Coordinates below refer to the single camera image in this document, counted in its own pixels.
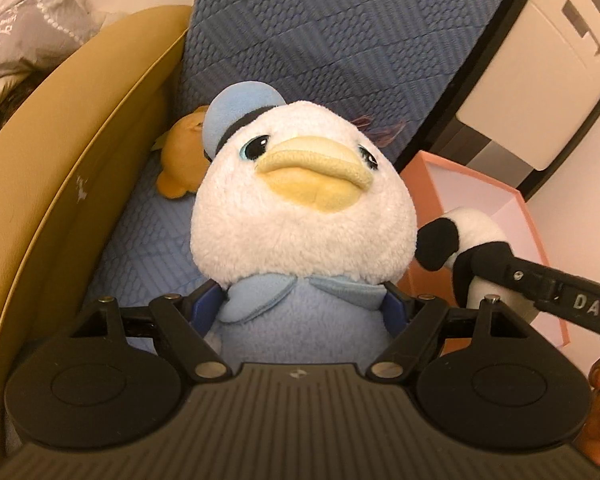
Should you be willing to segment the white plastic storage bin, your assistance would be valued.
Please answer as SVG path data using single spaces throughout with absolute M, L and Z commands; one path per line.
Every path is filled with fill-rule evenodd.
M 456 117 L 488 143 L 469 165 L 494 178 L 545 170 L 600 100 L 600 11 L 528 0 Z

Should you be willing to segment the purple ribbon flower bouquet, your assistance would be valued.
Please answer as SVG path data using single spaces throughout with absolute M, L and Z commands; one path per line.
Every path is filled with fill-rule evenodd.
M 367 143 L 378 148 L 386 148 L 405 130 L 407 122 L 401 120 L 388 126 L 374 127 L 374 118 L 370 115 L 350 119 L 350 123 L 364 136 Z

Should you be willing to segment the black and white panda plush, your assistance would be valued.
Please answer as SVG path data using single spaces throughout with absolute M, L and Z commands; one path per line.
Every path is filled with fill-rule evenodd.
M 461 308 L 477 309 L 485 296 L 498 295 L 526 322 L 539 310 L 519 292 L 492 283 L 475 274 L 475 255 L 513 256 L 502 229 L 484 212 L 460 207 L 418 229 L 415 259 L 425 270 L 447 268 L 452 274 L 452 291 Z

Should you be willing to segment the grey patterned bedding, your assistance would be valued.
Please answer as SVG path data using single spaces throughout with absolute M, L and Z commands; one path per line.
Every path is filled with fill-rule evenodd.
M 0 130 L 55 68 L 124 16 L 88 0 L 0 0 Z

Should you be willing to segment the white duck plush blue outfit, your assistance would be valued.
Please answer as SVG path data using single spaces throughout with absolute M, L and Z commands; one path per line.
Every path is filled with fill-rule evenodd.
M 387 286 L 416 248 L 392 163 L 352 122 L 257 81 L 213 99 L 202 145 L 190 250 L 225 292 L 211 326 L 221 358 L 369 366 L 391 341 Z

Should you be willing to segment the blue textured seat cushion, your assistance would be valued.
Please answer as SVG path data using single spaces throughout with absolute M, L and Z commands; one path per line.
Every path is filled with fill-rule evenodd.
M 502 0 L 196 0 L 176 109 L 208 105 L 245 81 L 374 127 L 404 120 L 379 151 L 392 163 L 436 106 Z M 102 254 L 91 297 L 123 307 L 211 280 L 194 263 L 196 193 L 166 200 L 141 178 Z

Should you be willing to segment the brown and blue plush toy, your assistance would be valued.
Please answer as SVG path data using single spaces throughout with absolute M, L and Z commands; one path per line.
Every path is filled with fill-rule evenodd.
M 157 191 L 168 200 L 196 193 L 210 162 L 202 147 L 202 123 L 208 105 L 197 107 L 155 140 L 153 150 L 160 151 L 161 171 Z

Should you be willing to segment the pink cardboard box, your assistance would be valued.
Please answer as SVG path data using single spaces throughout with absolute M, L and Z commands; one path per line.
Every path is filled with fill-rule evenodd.
M 507 242 L 518 258 L 548 266 L 546 252 L 524 199 L 516 188 L 443 157 L 419 152 L 400 173 L 414 202 L 420 228 L 449 217 L 460 232 L 460 251 L 481 243 Z M 457 306 L 449 263 L 429 272 L 413 261 L 399 288 L 411 296 L 430 292 Z M 479 292 L 514 300 L 513 292 L 477 280 L 469 287 L 467 307 L 477 309 Z M 557 348 L 570 343 L 568 325 L 556 316 L 538 313 L 531 326 Z

